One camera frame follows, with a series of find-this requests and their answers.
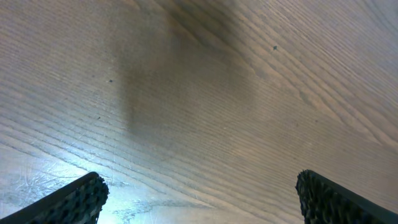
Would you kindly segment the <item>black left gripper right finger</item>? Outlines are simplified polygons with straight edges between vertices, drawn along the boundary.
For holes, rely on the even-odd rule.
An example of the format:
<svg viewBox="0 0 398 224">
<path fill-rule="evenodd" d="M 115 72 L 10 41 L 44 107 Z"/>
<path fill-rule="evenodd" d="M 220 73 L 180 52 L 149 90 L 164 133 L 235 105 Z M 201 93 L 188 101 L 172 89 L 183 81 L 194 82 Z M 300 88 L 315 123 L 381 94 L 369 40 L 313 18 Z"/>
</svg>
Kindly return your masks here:
<svg viewBox="0 0 398 224">
<path fill-rule="evenodd" d="M 303 170 L 295 186 L 305 224 L 397 224 L 397 214 L 317 174 Z"/>
</svg>

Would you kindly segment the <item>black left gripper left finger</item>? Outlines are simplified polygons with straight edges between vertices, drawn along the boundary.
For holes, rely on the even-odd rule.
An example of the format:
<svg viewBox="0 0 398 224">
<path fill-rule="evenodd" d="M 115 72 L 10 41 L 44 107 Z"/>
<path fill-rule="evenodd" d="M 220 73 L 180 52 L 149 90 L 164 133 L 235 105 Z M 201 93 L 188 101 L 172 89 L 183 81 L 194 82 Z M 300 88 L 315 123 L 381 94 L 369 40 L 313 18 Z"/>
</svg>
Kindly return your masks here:
<svg viewBox="0 0 398 224">
<path fill-rule="evenodd" d="M 104 179 L 90 172 L 1 219 L 3 224 L 97 224 L 109 189 Z"/>
</svg>

